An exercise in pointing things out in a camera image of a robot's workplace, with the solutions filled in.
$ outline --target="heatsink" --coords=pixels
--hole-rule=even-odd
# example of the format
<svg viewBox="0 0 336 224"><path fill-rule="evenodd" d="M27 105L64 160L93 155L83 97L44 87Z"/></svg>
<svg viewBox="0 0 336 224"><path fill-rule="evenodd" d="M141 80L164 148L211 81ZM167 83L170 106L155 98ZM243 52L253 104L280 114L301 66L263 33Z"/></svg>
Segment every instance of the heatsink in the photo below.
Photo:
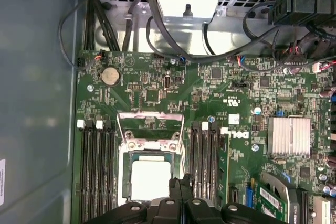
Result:
<svg viewBox="0 0 336 224"><path fill-rule="evenodd" d="M310 129L307 118L269 118L267 153L309 156Z"/></svg>

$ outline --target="white label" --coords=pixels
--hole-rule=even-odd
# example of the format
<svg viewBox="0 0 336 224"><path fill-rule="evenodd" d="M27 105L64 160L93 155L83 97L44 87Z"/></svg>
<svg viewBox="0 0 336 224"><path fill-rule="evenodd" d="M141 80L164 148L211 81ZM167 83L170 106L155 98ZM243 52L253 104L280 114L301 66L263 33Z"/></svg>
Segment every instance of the white label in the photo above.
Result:
<svg viewBox="0 0 336 224"><path fill-rule="evenodd" d="M231 138L238 138L238 139L249 139L249 132L248 131L229 131L227 127L220 128L220 134L225 135L228 134Z"/></svg>
<svg viewBox="0 0 336 224"><path fill-rule="evenodd" d="M0 206L5 201L5 166L6 160L0 160Z"/></svg>
<svg viewBox="0 0 336 224"><path fill-rule="evenodd" d="M240 124L240 115L239 114L229 114L229 124Z"/></svg>
<svg viewBox="0 0 336 224"><path fill-rule="evenodd" d="M227 103L229 107L238 107L240 104L240 100L237 99L223 99L224 103Z"/></svg>
<svg viewBox="0 0 336 224"><path fill-rule="evenodd" d="M264 213L267 214L268 216L275 218L275 215L272 214L266 207L264 208Z"/></svg>
<svg viewBox="0 0 336 224"><path fill-rule="evenodd" d="M262 195L268 202L270 202L273 206L279 209L279 201L274 198L271 194L266 192L264 189L260 188L260 195Z"/></svg>

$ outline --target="mounting hole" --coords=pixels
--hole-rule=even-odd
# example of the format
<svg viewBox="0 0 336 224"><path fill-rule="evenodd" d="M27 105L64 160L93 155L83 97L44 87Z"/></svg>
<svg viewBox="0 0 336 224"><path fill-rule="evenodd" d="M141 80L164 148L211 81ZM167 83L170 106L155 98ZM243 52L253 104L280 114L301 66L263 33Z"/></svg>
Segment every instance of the mounting hole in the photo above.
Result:
<svg viewBox="0 0 336 224"><path fill-rule="evenodd" d="M256 17L256 13L255 12L250 12L247 17L248 18L255 18Z"/></svg>
<svg viewBox="0 0 336 224"><path fill-rule="evenodd" d="M260 11L262 14L267 14L269 13L269 8L264 8Z"/></svg>

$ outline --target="capacitor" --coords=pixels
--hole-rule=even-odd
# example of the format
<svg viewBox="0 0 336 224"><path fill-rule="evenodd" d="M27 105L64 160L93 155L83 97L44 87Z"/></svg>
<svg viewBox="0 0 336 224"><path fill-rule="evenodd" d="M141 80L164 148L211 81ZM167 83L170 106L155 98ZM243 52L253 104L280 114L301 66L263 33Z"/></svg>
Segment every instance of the capacitor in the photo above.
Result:
<svg viewBox="0 0 336 224"><path fill-rule="evenodd" d="M314 212L312 209L309 209L308 211L312 218L315 218L317 216L316 212Z"/></svg>
<svg viewBox="0 0 336 224"><path fill-rule="evenodd" d="M330 192L329 192L329 195L330 195L331 197L336 197L336 190L331 189Z"/></svg>
<svg viewBox="0 0 336 224"><path fill-rule="evenodd" d="M330 192L330 187L329 187L329 186L324 186L324 187L323 187L323 192L324 192L325 194L329 194L329 192Z"/></svg>
<svg viewBox="0 0 336 224"><path fill-rule="evenodd" d="M253 115L261 115L261 107L254 107L252 110L251 110L251 113Z"/></svg>
<svg viewBox="0 0 336 224"><path fill-rule="evenodd" d="M328 161L328 162L327 162L327 165L328 165L330 168L336 168L336 163L334 163L334 162Z"/></svg>
<svg viewBox="0 0 336 224"><path fill-rule="evenodd" d="M319 180L321 180L321 181L326 181L327 180L327 176L326 176L326 174L320 174L320 176L319 176Z"/></svg>
<svg viewBox="0 0 336 224"><path fill-rule="evenodd" d="M301 71L302 68L290 68L289 73L290 74L297 74L298 72Z"/></svg>
<svg viewBox="0 0 336 224"><path fill-rule="evenodd" d="M214 123L215 120L216 120L216 119L215 119L214 116L212 116L212 115L208 116L208 122L209 122L209 123Z"/></svg>
<svg viewBox="0 0 336 224"><path fill-rule="evenodd" d="M107 67L101 73L101 80L107 86L114 86L120 82L120 72L113 67Z"/></svg>
<svg viewBox="0 0 336 224"><path fill-rule="evenodd" d="M325 184L326 186L329 186L331 189L336 190L336 185L333 182L327 181Z"/></svg>
<svg viewBox="0 0 336 224"><path fill-rule="evenodd" d="M322 98L329 98L329 97L331 97L333 94L334 94L334 92L332 92L332 91L322 90L322 91L320 92L320 97L322 97Z"/></svg>
<svg viewBox="0 0 336 224"><path fill-rule="evenodd" d="M327 157L327 159L328 159L328 161L331 161L331 162L333 162L333 163L336 163L336 157L335 157L335 156L329 155L329 156Z"/></svg>
<svg viewBox="0 0 336 224"><path fill-rule="evenodd" d="M336 86L325 86L323 90L336 92Z"/></svg>
<svg viewBox="0 0 336 224"><path fill-rule="evenodd" d="M324 189L325 186L326 186L325 184L320 183L320 184L317 186L317 188L318 188L320 191L323 191L323 189Z"/></svg>

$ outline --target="small connector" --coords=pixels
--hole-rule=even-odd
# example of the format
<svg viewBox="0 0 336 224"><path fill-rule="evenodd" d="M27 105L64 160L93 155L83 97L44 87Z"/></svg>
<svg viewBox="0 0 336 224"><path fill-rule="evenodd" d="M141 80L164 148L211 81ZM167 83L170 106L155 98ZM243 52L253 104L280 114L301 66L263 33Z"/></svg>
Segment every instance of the small connector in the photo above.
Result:
<svg viewBox="0 0 336 224"><path fill-rule="evenodd" d="M322 71L321 63L318 62L318 63L313 64L312 69L313 69L313 73L320 73Z"/></svg>
<svg viewBox="0 0 336 224"><path fill-rule="evenodd" d="M85 121L83 119L77 120L77 128L84 129L85 128Z"/></svg>
<svg viewBox="0 0 336 224"><path fill-rule="evenodd" d="M209 122L202 122L202 131L209 130Z"/></svg>
<svg viewBox="0 0 336 224"><path fill-rule="evenodd" d="M97 120L96 121L96 128L99 129L99 130L102 130L104 127L104 122L103 120Z"/></svg>

